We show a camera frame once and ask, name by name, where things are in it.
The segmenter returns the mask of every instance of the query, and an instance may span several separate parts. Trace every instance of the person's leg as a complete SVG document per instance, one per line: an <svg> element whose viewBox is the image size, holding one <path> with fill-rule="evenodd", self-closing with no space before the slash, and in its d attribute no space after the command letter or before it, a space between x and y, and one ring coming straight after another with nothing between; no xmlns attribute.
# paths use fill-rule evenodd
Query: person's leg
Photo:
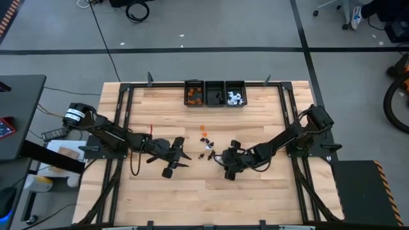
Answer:
<svg viewBox="0 0 409 230"><path fill-rule="evenodd" d="M357 29L360 21L378 13L384 7L387 0L373 0L364 6L354 7L351 19L352 29Z"/></svg>

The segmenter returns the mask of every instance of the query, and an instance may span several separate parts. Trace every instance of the red device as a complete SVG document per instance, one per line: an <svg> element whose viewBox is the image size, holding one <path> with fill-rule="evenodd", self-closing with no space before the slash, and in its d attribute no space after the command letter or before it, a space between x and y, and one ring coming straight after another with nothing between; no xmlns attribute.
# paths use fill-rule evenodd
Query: red device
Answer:
<svg viewBox="0 0 409 230"><path fill-rule="evenodd" d="M0 118L0 139L14 134L16 129L11 125L13 117Z"/></svg>

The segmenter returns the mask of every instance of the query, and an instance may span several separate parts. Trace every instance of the chair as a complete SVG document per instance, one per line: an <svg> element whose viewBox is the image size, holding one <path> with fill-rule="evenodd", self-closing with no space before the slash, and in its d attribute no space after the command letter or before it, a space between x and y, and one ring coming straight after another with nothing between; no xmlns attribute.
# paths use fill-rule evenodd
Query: chair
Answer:
<svg viewBox="0 0 409 230"><path fill-rule="evenodd" d="M330 6L332 4L338 3L337 5L337 10L341 9L341 7L343 6L343 10L344 10L344 15L345 15L345 24L343 24L342 29L348 29L349 28L349 24L351 22L351 15L350 15L350 0L331 0L327 3L324 3L322 5L319 5L317 7L317 10L314 11L313 15L314 17L318 16L318 10L321 8L324 8L326 6Z"/></svg>

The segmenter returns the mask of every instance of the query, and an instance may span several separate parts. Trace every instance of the black desk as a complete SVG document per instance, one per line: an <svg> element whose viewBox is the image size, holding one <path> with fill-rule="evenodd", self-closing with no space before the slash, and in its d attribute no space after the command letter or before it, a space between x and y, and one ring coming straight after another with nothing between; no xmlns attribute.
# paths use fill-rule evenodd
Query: black desk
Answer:
<svg viewBox="0 0 409 230"><path fill-rule="evenodd" d="M15 185L17 195L13 202L13 211L8 220L0 222L0 230L10 228L31 159L75 173L81 173L84 169L84 163L26 140L45 80L44 75L0 76L0 81L12 88L10 92L0 93L0 118L13 117L12 125L16 128L14 134L0 139L0 189L10 187L21 180Z"/></svg>

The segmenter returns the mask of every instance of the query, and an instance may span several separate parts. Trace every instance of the bicycle wheel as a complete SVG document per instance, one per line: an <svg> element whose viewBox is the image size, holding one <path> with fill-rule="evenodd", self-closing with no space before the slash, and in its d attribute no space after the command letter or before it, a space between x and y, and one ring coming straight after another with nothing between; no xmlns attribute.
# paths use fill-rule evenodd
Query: bicycle wheel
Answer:
<svg viewBox="0 0 409 230"><path fill-rule="evenodd" d="M395 126L397 129L399 129L402 132L405 132L409 134L409 126L401 122L396 117L396 114L392 110L392 100L394 99L394 95L396 94L396 91L399 89L399 87L409 79L409 72L406 72L402 77L396 79L389 87L385 94L385 98L383 99L383 111L385 112L385 115L387 119L392 123L393 126ZM404 97L403 95L406 94L407 92L404 93L399 93L401 97Z"/></svg>

